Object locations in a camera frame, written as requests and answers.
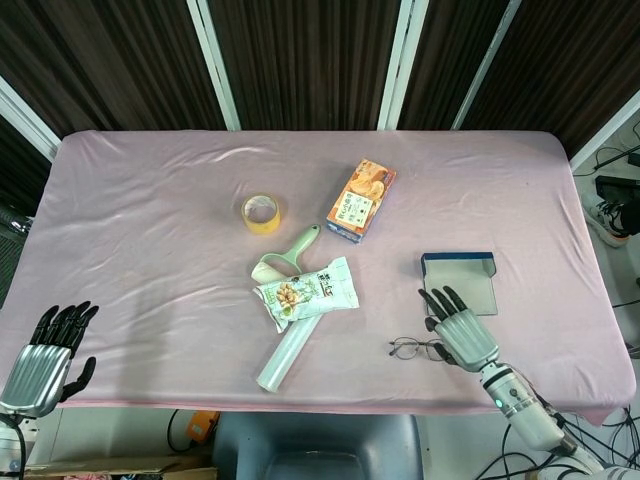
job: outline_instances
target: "nut snack package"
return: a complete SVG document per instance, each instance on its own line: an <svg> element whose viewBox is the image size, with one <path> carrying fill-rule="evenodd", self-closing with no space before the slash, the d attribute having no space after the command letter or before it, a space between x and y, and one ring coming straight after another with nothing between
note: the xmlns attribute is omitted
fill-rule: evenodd
<svg viewBox="0 0 640 480"><path fill-rule="evenodd" d="M360 243L396 175L395 170L363 158L327 215L329 230Z"/></svg>
<svg viewBox="0 0 640 480"><path fill-rule="evenodd" d="M360 306L345 257L318 272L266 283L253 291L276 322L278 333L295 320Z"/></svg>

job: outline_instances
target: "orange snack box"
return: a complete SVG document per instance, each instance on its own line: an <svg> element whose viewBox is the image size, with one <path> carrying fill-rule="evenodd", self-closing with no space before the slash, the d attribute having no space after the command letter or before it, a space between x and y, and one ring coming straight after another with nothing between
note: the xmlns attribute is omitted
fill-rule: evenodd
<svg viewBox="0 0 640 480"><path fill-rule="evenodd" d="M395 178L395 170L363 158L327 215L329 230L360 243Z"/></svg>

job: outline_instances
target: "robotic hand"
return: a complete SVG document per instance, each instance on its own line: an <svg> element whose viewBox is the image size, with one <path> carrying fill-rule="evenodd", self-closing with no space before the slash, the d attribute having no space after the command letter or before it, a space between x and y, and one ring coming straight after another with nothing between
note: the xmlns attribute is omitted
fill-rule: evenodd
<svg viewBox="0 0 640 480"><path fill-rule="evenodd" d="M428 331L437 333L442 340L441 345L435 345L438 354L451 365L482 374L482 386L527 446L563 457L563 464L568 463L573 467L571 471L563 471L551 468L554 466L551 463L538 473L539 479L572 479L574 474L578 475L575 478L581 478L585 473L593 474L591 478L594 479L621 478L606 476L614 471L634 475L625 478L640 478L635 476L637 472L622 467L604 470L591 454L579 447L570 435L558 427L551 416L553 412L545 408L548 404L536 394L529 382L513 367L498 363L498 345L480 319L452 288L443 287L442 290L449 298L436 289L431 294L419 290L437 317L427 317L425 325Z"/></svg>
<svg viewBox="0 0 640 480"><path fill-rule="evenodd" d="M53 306L42 316L29 345L21 350L9 375L0 407L14 419L40 418L59 402L84 390L96 366L90 357L75 382L64 385L89 321L98 313L90 302L71 305L58 313Z"/></svg>

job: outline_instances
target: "pink tablecloth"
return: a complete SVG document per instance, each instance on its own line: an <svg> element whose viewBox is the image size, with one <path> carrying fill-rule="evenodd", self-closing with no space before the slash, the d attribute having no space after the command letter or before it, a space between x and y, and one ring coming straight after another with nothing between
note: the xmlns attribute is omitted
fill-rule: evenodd
<svg viewBox="0 0 640 480"><path fill-rule="evenodd" d="M328 232L311 271L346 256L361 308L327 314L279 394L255 378L280 337L249 272L322 223L361 157L398 178L361 245ZM248 232L255 192L277 196L277 233ZM222 410L468 412L492 408L477 375L387 355L430 338L423 252L491 251L502 359L558 408L597 422L635 392L569 165L535 132L83 132L53 164L1 313L0 383L51 305L100 305L69 405Z"/></svg>

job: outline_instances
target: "masking tape roll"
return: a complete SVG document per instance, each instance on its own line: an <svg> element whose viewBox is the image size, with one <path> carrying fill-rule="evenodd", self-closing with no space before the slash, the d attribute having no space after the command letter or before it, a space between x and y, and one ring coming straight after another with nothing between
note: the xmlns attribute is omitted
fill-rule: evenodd
<svg viewBox="0 0 640 480"><path fill-rule="evenodd" d="M242 220L253 233L264 235L280 225L280 207L266 194L248 197L242 204Z"/></svg>

